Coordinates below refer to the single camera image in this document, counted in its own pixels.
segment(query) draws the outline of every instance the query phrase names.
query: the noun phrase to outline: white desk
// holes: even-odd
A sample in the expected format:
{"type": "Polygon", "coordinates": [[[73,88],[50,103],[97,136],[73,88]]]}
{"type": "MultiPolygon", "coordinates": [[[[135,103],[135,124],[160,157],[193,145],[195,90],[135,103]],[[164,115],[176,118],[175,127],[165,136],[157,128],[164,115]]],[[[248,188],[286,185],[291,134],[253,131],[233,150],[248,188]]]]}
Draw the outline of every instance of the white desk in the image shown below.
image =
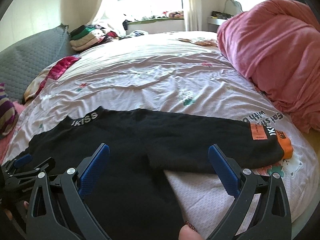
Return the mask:
{"type": "Polygon", "coordinates": [[[210,31],[210,26],[213,26],[214,30],[212,32],[216,33],[219,26],[221,24],[223,24],[225,21],[227,20],[223,20],[223,19],[214,19],[211,17],[207,18],[207,24],[208,24],[208,31],[210,31]]]}

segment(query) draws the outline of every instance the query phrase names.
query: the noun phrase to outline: white bedsheet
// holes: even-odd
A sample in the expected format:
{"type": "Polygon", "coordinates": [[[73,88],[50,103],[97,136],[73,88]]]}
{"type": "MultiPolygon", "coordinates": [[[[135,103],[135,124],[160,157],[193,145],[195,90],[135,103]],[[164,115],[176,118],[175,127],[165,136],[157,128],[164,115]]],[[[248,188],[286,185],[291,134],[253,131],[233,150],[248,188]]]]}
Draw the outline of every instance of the white bedsheet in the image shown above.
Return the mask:
{"type": "MultiPolygon", "coordinates": [[[[241,77],[214,47],[176,38],[214,38],[214,33],[154,34],[111,42],[84,52],[58,81],[48,81],[21,114],[4,161],[28,147],[35,134],[54,128],[67,115],[83,117],[103,106],[111,110],[146,108],[202,116],[265,122],[285,131],[292,141],[292,159],[260,174],[283,176],[292,221],[308,206],[319,182],[318,159],[287,116],[241,77]]],[[[217,175],[166,171],[185,219],[207,238],[227,212],[233,197],[217,175]]],[[[239,232],[250,223],[258,196],[239,232]]]]}

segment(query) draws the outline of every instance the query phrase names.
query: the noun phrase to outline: pink fur blanket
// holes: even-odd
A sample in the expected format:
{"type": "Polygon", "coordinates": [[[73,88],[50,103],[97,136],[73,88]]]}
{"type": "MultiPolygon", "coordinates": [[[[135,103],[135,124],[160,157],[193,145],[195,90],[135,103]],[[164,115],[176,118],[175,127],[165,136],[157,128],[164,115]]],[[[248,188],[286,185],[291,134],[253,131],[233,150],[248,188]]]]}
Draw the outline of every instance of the pink fur blanket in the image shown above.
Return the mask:
{"type": "Polygon", "coordinates": [[[320,130],[320,24],[293,0],[267,0],[226,21],[219,49],[303,132],[320,130]]]}

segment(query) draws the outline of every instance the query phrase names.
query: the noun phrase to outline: white curtain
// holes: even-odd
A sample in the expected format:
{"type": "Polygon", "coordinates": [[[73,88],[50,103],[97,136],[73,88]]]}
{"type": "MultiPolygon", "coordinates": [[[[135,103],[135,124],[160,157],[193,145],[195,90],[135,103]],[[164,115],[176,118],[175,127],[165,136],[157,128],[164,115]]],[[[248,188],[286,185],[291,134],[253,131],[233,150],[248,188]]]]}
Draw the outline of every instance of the white curtain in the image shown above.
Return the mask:
{"type": "Polygon", "coordinates": [[[202,30],[201,0],[182,0],[186,31],[202,30]]]}
{"type": "Polygon", "coordinates": [[[113,7],[108,7],[108,4],[113,4],[113,2],[97,0],[95,12],[87,24],[99,24],[114,31],[119,37],[126,36],[126,31],[122,26],[122,22],[125,20],[124,15],[119,11],[114,12],[113,7]]]}
{"type": "Polygon", "coordinates": [[[105,10],[106,10],[106,3],[103,2],[103,0],[97,0],[97,5],[96,5],[96,9],[93,12],[93,15],[90,19],[90,21],[88,22],[88,24],[92,24],[93,22],[99,21],[101,19],[101,17],[103,16],[105,10]]]}

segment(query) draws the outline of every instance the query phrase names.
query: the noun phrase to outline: gray quilted cushion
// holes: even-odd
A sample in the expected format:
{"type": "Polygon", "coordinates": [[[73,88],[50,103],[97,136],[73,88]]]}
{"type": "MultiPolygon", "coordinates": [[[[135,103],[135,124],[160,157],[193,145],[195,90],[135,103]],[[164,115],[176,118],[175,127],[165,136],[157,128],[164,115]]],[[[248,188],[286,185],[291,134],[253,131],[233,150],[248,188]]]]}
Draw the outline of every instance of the gray quilted cushion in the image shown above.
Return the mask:
{"type": "Polygon", "coordinates": [[[0,52],[0,83],[5,83],[11,100],[20,102],[28,85],[41,70],[73,54],[67,26],[37,33],[0,52]]]}

